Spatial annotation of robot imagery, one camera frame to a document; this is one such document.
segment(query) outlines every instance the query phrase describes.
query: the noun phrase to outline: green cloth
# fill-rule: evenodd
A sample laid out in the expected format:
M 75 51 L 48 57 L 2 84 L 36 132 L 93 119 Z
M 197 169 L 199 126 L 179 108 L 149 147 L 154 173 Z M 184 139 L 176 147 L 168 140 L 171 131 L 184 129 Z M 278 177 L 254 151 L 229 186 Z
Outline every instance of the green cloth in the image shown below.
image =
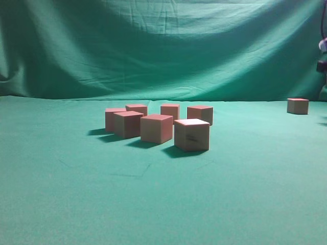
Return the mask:
M 1 0 L 0 95 L 318 100 L 322 2 Z
M 135 102 L 169 101 L 0 97 L 0 244 L 326 244 L 326 103 L 181 102 L 214 106 L 184 153 L 105 134 Z

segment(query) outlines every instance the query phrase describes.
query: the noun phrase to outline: wooden block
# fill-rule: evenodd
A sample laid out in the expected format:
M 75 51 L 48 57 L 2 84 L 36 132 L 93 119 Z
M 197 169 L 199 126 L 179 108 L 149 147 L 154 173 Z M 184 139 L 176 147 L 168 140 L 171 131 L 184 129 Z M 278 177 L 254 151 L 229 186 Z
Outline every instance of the wooden block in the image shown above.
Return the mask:
M 162 144 L 173 138 L 173 116 L 152 114 L 141 118 L 141 140 Z
M 307 115 L 309 110 L 309 100 L 287 99 L 287 112 L 298 115 Z
M 142 104 L 132 104 L 132 105 L 126 105 L 127 111 L 137 111 L 139 113 L 142 113 L 144 116 L 148 115 L 148 107 L 146 105 Z
M 213 124 L 214 108 L 212 106 L 188 106 L 188 119 L 200 119 Z
M 209 150 L 209 128 L 210 123 L 200 119 L 176 120 L 175 146 L 186 152 Z
M 178 120 L 179 119 L 179 104 L 162 104 L 160 107 L 160 114 L 173 116 L 173 120 Z
M 126 111 L 125 108 L 107 108 L 105 111 L 105 128 L 108 132 L 114 131 L 114 117 L 113 114 L 115 112 L 123 112 Z
M 140 118 L 142 113 L 125 111 L 114 113 L 114 133 L 124 139 L 140 136 Z

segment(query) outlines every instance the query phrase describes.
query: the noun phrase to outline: green tablecloth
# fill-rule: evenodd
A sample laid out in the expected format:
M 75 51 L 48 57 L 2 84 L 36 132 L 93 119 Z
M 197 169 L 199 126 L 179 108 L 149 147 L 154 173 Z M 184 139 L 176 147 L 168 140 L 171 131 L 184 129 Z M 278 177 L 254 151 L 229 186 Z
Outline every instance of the green tablecloth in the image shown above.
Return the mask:
M 211 149 L 104 132 L 167 101 L 0 97 L 0 244 L 327 244 L 327 104 L 214 106 Z

